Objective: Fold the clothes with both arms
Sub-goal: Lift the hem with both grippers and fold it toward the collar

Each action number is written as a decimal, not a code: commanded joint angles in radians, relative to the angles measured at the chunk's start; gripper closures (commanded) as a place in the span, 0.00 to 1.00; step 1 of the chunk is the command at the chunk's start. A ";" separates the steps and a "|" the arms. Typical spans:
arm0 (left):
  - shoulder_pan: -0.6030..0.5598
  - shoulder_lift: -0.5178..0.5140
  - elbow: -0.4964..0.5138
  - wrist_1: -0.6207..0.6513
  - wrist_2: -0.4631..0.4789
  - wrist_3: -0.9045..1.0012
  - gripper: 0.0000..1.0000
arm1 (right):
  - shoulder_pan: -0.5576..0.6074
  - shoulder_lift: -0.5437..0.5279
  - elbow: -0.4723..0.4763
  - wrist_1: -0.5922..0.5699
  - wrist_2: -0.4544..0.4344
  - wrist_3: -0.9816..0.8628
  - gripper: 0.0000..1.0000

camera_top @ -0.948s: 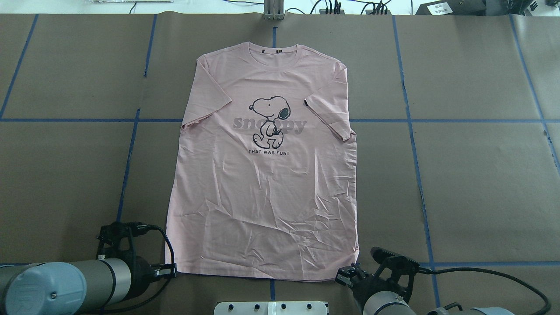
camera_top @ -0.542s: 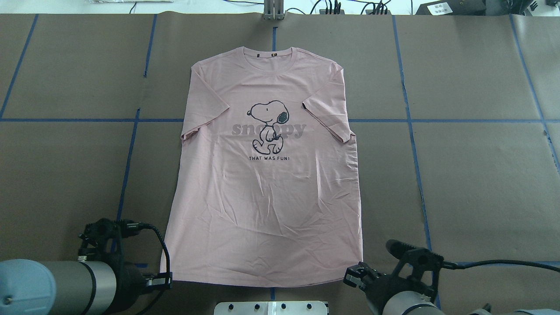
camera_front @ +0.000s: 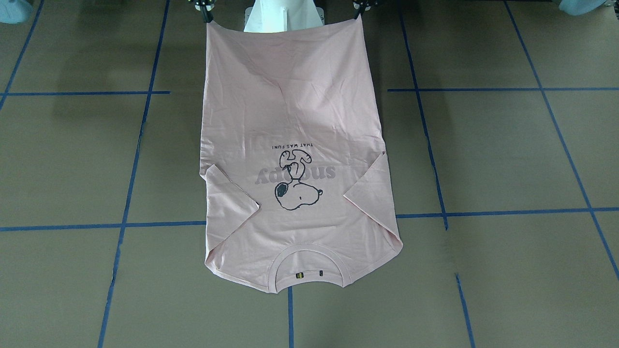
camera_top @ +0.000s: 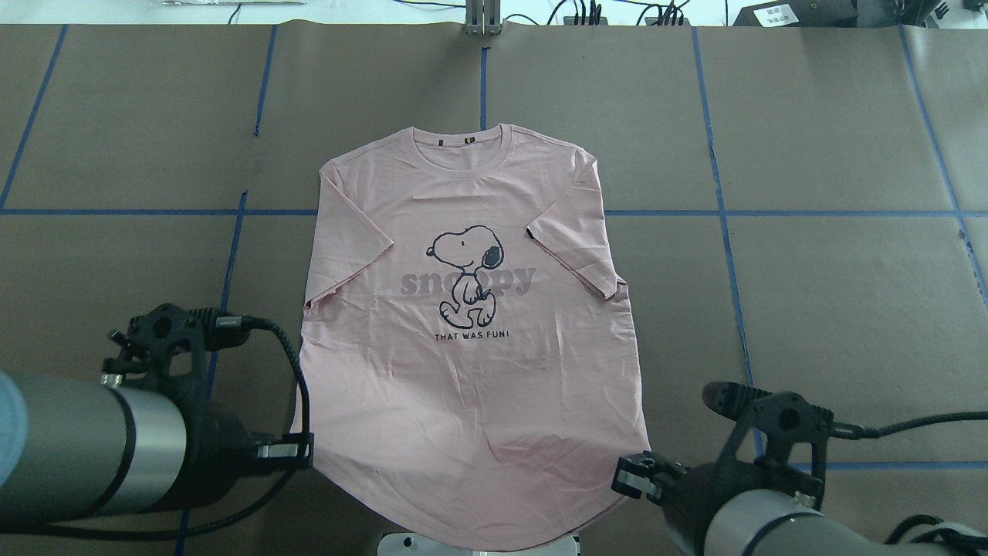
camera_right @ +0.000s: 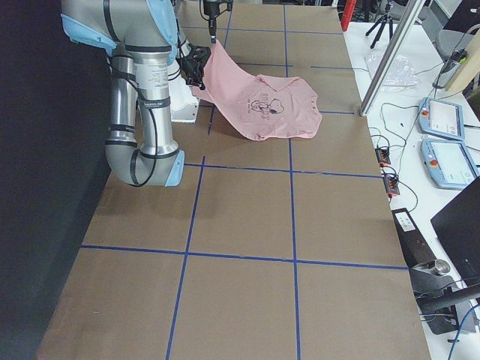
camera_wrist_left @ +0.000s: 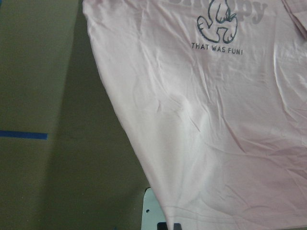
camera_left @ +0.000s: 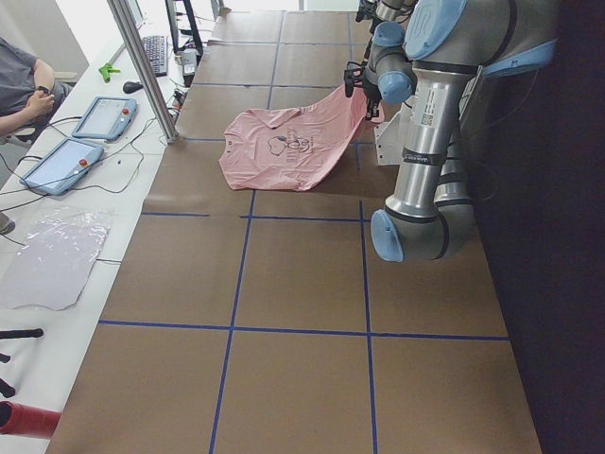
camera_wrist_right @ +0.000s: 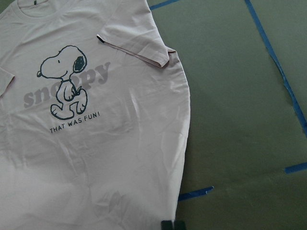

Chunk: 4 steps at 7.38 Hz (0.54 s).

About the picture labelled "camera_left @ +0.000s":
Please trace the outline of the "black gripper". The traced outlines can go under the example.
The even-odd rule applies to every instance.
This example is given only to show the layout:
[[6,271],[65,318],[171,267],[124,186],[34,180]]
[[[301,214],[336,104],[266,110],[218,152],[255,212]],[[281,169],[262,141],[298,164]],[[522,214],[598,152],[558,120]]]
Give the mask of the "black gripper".
[[380,116],[380,101],[382,96],[377,88],[364,88],[364,95],[366,97],[366,120],[374,120]]

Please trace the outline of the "silver-grey robot arm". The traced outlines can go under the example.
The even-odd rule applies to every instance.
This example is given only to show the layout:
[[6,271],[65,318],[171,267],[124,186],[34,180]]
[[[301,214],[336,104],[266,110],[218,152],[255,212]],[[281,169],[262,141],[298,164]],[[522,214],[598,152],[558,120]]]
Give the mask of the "silver-grey robot arm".
[[469,80],[537,70],[552,61],[557,1],[420,1],[395,74],[415,98],[392,195],[372,214],[372,243],[386,261],[449,257],[468,240],[474,207],[462,159],[459,103]]
[[416,5],[416,0],[359,0],[355,20],[393,22],[409,17]]

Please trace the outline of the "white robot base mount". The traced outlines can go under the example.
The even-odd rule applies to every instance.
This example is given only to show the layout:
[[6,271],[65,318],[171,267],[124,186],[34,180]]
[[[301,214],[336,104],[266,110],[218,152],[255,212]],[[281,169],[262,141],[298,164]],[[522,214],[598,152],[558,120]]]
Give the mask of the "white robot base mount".
[[374,130],[377,163],[380,166],[398,166],[402,161],[412,114],[409,104],[410,101],[403,103],[391,120],[382,122]]

